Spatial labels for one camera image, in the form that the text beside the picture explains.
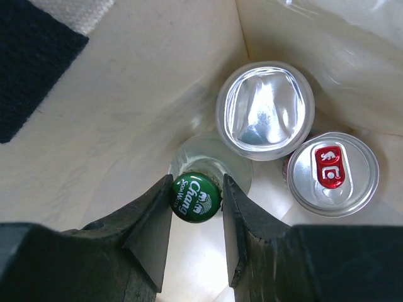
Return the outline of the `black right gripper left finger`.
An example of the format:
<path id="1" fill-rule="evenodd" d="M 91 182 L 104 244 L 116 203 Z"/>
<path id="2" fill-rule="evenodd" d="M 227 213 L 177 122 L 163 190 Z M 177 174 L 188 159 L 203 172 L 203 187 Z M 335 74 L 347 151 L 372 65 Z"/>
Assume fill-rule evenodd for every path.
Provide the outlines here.
<path id="1" fill-rule="evenodd" d="M 161 292 L 173 178 L 80 230 L 1 224 L 2 301 L 154 301 Z"/>

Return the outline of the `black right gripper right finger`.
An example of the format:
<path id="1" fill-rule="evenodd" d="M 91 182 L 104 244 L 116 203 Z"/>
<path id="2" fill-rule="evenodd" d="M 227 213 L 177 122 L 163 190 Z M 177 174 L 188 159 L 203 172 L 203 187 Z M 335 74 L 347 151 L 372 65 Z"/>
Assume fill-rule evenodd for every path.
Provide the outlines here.
<path id="1" fill-rule="evenodd" d="M 229 286 L 236 301 L 401 301 L 399 226 L 288 226 L 224 176 Z"/>

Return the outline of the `red tab drink can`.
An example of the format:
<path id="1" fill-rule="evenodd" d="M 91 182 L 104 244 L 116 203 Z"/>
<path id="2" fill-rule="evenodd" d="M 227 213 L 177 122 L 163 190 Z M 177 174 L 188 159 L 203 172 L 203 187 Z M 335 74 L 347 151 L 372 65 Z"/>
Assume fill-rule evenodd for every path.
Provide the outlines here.
<path id="1" fill-rule="evenodd" d="M 375 195 L 380 169 L 373 151 L 339 131 L 313 135 L 283 161 L 283 178 L 294 200 L 329 218 L 352 215 Z"/>

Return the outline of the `green cap clear bottle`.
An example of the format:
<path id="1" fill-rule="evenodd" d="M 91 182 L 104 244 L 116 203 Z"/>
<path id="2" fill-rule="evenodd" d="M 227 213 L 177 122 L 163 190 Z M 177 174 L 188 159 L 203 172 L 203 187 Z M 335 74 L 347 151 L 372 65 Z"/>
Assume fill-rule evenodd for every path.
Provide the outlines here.
<path id="1" fill-rule="evenodd" d="M 251 161 L 233 152 L 216 133 L 185 141 L 169 166 L 174 182 L 170 205 L 182 220 L 202 223 L 221 208 L 224 176 L 231 176 L 248 193 L 253 179 Z"/>

